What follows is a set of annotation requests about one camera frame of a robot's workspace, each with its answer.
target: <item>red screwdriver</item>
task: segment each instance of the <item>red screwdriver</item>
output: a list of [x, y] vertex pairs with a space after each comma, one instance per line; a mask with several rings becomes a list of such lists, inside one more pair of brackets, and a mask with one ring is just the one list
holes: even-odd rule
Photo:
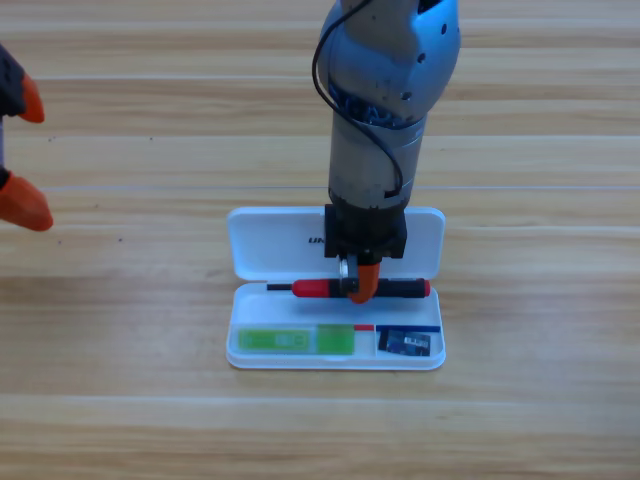
[[[347, 298], [340, 289], [337, 278], [322, 280], [298, 280], [292, 284], [270, 284], [267, 290], [290, 290], [301, 298]], [[381, 278], [374, 297], [425, 298], [431, 293], [431, 284], [423, 278], [392, 280]]]

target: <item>open case lid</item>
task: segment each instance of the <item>open case lid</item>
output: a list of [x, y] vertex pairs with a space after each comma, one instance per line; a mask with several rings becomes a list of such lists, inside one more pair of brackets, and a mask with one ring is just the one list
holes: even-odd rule
[[[445, 217], [407, 207], [402, 259], [384, 259], [382, 278], [433, 279], [440, 269]], [[236, 275], [248, 281], [335, 278], [338, 260], [324, 257], [324, 207], [243, 207], [228, 216]]]

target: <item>robotic arm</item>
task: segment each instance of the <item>robotic arm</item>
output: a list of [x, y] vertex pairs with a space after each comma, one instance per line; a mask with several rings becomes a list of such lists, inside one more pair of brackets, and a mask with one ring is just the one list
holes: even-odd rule
[[383, 258], [402, 258], [428, 112], [460, 50], [457, 0], [337, 0], [313, 59], [333, 109], [325, 256], [365, 303]]

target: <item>green memory card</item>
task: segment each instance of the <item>green memory card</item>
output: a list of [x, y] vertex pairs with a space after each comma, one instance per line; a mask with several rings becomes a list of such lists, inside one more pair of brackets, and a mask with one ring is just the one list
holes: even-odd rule
[[318, 325], [316, 353], [319, 355], [353, 355], [353, 325]]
[[307, 353], [310, 336], [308, 330], [242, 328], [238, 332], [238, 345], [243, 350]]

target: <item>black cable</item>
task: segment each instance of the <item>black cable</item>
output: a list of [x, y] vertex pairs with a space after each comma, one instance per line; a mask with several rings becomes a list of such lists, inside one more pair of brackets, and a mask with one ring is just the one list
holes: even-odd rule
[[334, 102], [331, 101], [331, 99], [322, 91], [322, 87], [320, 86], [319, 75], [317, 72], [318, 59], [320, 58], [320, 53], [322, 52], [322, 48], [324, 47], [325, 43], [327, 43], [329, 36], [331, 36], [331, 34], [336, 28], [338, 28], [340, 25], [342, 25], [344, 22], [346, 22], [349, 18], [351, 18], [356, 13], [358, 13], [364, 7], [369, 5], [371, 2], [372, 0], [362, 0], [362, 2], [360, 2], [356, 7], [352, 8], [347, 13], [345, 13], [342, 17], [340, 17], [338, 20], [336, 20], [331, 25], [329, 25], [327, 30], [324, 32], [324, 34], [320, 38], [320, 42], [318, 43], [318, 46], [316, 47], [315, 54], [313, 55], [313, 63], [311, 68], [312, 68], [313, 85], [316, 87], [316, 91], [318, 92], [320, 97], [326, 102], [326, 104], [329, 105], [331, 109], [334, 112], [336, 112], [338, 115], [340, 115], [340, 117], [342, 117], [345, 121], [347, 121], [353, 127], [355, 127], [360, 132], [362, 132], [362, 134], [364, 134], [369, 140], [371, 140], [375, 145], [377, 145], [385, 153], [385, 155], [389, 157], [389, 160], [391, 160], [391, 163], [393, 164], [393, 169], [396, 174], [397, 183], [396, 183], [396, 187], [391, 192], [385, 193], [385, 197], [388, 198], [388, 197], [395, 197], [399, 195], [400, 192], [402, 191], [402, 186], [404, 185], [402, 169], [400, 168], [398, 161], [393, 156], [393, 153], [391, 152], [389, 147], [380, 138], [378, 138], [378, 136], [375, 133], [373, 133], [364, 125], [357, 123], [349, 115], [347, 115], [344, 112], [344, 110], [339, 108]]

